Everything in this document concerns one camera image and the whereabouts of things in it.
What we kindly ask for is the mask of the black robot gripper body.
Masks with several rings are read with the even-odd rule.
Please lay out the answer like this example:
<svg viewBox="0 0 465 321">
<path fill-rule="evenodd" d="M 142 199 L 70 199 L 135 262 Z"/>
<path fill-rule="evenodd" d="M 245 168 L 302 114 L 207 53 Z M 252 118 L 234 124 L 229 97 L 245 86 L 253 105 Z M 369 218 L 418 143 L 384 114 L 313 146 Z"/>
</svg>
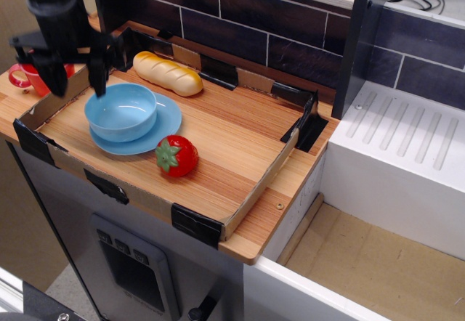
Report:
<svg viewBox="0 0 465 321">
<path fill-rule="evenodd" d="M 107 68 L 126 66 L 122 38 L 100 33 L 88 21 L 83 0 L 27 0 L 39 29 L 10 38 L 21 63 L 33 64 L 33 54 L 64 63 L 88 63 L 92 47 L 105 47 Z"/>
</svg>

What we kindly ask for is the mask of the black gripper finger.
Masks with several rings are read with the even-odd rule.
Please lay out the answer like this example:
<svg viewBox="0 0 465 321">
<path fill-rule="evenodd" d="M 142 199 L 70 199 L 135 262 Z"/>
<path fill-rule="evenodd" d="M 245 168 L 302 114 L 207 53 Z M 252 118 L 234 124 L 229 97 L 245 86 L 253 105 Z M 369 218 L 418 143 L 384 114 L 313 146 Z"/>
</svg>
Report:
<svg viewBox="0 0 465 321">
<path fill-rule="evenodd" d="M 106 93 L 108 68 L 105 53 L 105 47 L 92 47 L 88 59 L 89 83 L 98 97 L 102 97 Z"/>
<path fill-rule="evenodd" d="M 53 95 L 65 96 L 68 87 L 68 74 L 63 61 L 39 59 L 34 61 L 34 67 Z"/>
</svg>

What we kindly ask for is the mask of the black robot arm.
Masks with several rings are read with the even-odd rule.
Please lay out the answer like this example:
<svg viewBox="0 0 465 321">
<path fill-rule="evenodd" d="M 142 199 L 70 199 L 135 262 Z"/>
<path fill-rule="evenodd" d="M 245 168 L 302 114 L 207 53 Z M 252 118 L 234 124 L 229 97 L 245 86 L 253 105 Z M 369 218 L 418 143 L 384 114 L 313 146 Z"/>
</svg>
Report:
<svg viewBox="0 0 465 321">
<path fill-rule="evenodd" d="M 68 87 L 66 64 L 85 64 L 98 97 L 105 95 L 109 72 L 125 63 L 122 41 L 96 31 L 83 0 L 27 0 L 39 30 L 9 43 L 20 64 L 32 65 L 51 93 L 63 97 Z"/>
</svg>

